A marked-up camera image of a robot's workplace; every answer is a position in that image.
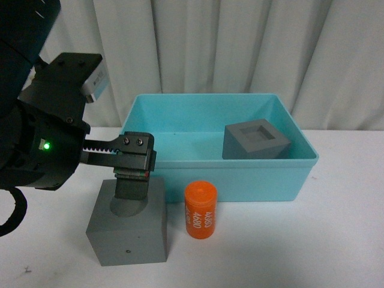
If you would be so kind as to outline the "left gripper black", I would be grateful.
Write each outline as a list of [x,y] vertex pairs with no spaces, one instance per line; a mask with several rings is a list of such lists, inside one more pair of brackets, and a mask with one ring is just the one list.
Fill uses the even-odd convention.
[[113,168],[117,199],[147,197],[157,156],[152,134],[126,131],[111,141],[84,142],[90,126],[81,87],[102,60],[96,53],[62,53],[38,68],[1,118],[2,189],[57,190],[80,161]]

